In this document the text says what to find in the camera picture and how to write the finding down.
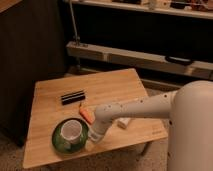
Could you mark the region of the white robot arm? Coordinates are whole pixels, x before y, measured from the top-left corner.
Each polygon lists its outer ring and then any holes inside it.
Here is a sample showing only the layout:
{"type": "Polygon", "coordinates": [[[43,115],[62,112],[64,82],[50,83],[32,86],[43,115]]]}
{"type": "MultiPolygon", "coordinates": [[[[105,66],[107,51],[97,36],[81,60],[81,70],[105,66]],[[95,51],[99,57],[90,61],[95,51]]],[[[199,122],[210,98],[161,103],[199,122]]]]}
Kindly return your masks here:
{"type": "Polygon", "coordinates": [[[118,118],[168,118],[176,91],[130,101],[127,103],[102,104],[95,108],[95,120],[88,137],[93,142],[101,141],[113,122],[118,118]]]}

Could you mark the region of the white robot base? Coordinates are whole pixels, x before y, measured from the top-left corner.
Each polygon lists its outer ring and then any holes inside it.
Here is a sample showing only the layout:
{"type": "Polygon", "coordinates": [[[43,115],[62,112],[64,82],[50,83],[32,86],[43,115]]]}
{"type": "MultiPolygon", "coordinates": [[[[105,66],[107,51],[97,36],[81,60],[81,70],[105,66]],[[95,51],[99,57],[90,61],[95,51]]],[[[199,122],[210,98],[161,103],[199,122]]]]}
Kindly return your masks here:
{"type": "Polygon", "coordinates": [[[213,171],[213,82],[192,82],[176,93],[167,171],[213,171]]]}

